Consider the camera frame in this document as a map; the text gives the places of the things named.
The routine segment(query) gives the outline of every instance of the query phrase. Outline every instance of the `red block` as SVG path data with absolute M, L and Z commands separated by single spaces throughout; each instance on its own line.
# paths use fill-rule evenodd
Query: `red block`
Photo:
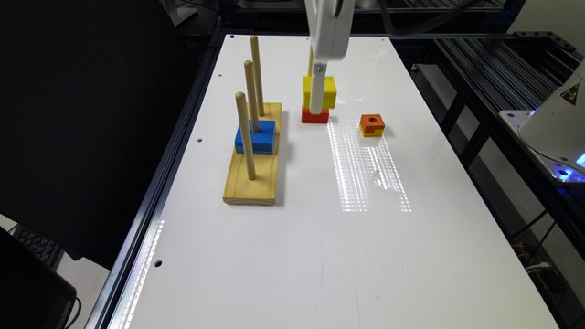
M 329 109 L 322 109 L 321 114 L 312 115 L 309 109 L 303 106 L 302 123 L 327 123 L 329 121 Z

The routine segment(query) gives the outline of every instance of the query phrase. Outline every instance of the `yellow block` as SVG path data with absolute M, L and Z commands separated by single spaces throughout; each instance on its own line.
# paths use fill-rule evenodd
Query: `yellow block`
M 384 129 L 376 129 L 373 133 L 364 133 L 364 128 L 362 128 L 362 125 L 360 124 L 359 131 L 362 132 L 364 137 L 379 137 L 384 132 Z
M 246 158 L 234 148 L 229 164 L 223 202 L 228 205 L 271 206 L 276 201 L 276 176 L 278 174 L 278 148 L 281 135 L 282 104 L 264 103 L 261 120 L 276 121 L 274 155 L 254 155 L 256 179 L 248 179 Z
M 323 93 L 323 108 L 334 109 L 337 97 L 337 87 L 333 77 L 325 77 L 325 88 Z M 310 109 L 311 103 L 311 77 L 303 77 L 303 106 Z

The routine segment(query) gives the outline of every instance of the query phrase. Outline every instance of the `wooden base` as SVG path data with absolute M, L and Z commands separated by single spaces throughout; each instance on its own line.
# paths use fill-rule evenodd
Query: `wooden base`
M 281 116 L 282 104 L 264 103 L 264 116 L 259 119 L 276 121 L 274 155 L 254 155 L 256 179 L 249 180 L 244 154 L 237 154 L 234 148 L 231 163 L 229 164 L 226 189 L 223 193 L 223 202 L 228 205 L 274 205 L 276 201 Z

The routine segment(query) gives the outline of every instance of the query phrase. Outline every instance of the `gray floor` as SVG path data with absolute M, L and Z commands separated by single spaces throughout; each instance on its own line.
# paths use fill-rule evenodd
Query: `gray floor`
M 0 215 L 0 227 L 9 230 L 14 225 L 16 225 L 14 221 Z M 90 317 L 93 305 L 100 295 L 101 287 L 110 272 L 90 260 L 82 258 L 75 261 L 67 253 L 64 253 L 58 264 L 57 273 L 75 287 L 77 296 L 81 300 L 80 316 L 70 329 L 84 328 Z M 77 312 L 78 307 L 77 303 L 73 306 L 68 323 Z

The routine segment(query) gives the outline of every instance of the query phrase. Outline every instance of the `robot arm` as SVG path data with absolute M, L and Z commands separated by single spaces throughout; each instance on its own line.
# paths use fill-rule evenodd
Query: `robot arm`
M 585 173 L 585 62 L 518 129 L 533 150 Z
M 341 60 L 347 52 L 356 0 L 305 0 L 311 50 L 313 51 L 311 114 L 321 113 L 325 72 L 329 60 Z

